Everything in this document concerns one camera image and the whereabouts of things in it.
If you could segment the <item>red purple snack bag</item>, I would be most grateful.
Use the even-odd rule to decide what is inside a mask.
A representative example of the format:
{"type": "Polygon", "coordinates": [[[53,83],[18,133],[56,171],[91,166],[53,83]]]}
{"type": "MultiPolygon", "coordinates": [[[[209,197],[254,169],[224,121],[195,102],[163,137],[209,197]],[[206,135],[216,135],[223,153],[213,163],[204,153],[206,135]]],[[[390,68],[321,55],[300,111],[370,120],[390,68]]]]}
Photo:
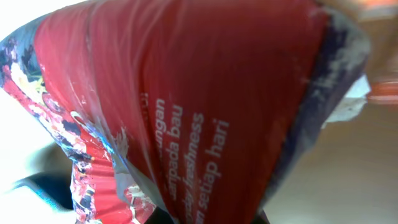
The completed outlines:
{"type": "Polygon", "coordinates": [[[1,88],[72,160],[77,223],[251,223],[369,51],[316,1],[84,1],[1,41],[1,88]]]}

